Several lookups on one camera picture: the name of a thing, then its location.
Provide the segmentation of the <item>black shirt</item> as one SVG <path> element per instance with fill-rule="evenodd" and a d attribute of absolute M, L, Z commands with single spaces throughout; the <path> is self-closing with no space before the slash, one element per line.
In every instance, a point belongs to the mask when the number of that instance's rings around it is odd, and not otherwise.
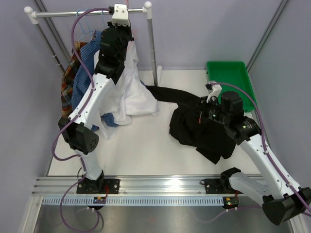
<path fill-rule="evenodd" d="M 220 158 L 228 159 L 232 156 L 236 143 L 221 124 L 204 115 L 200 97 L 178 89 L 146 87 L 156 100 L 178 105 L 171 117 L 169 134 L 180 144 L 195 147 L 214 164 Z"/>

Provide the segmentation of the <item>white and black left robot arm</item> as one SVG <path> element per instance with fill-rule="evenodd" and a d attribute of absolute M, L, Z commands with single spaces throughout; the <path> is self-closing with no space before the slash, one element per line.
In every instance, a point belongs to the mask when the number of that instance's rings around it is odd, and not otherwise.
<path fill-rule="evenodd" d="M 94 120 L 100 118 L 99 108 L 109 91 L 119 81 L 125 68 L 127 46 L 133 40 L 130 21 L 111 20 L 101 33 L 98 62 L 91 83 L 74 112 L 58 122 L 66 143 L 81 161 L 83 175 L 77 184 L 78 194 L 103 194 L 119 191 L 117 179 L 105 179 L 96 155 L 99 136 L 92 131 Z"/>

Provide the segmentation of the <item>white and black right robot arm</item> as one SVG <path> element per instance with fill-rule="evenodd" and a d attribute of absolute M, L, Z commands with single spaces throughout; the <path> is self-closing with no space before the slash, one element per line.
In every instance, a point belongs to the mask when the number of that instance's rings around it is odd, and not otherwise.
<path fill-rule="evenodd" d="M 311 189 L 302 187 L 281 165 L 267 146 L 263 128 L 244 115 L 242 98 L 236 92 L 224 92 L 221 101 L 209 94 L 198 103 L 199 122 L 210 120 L 222 125 L 227 135 L 251 158 L 266 184 L 248 178 L 237 168 L 223 174 L 220 188 L 237 190 L 255 201 L 275 225 L 299 215 L 311 213 Z"/>

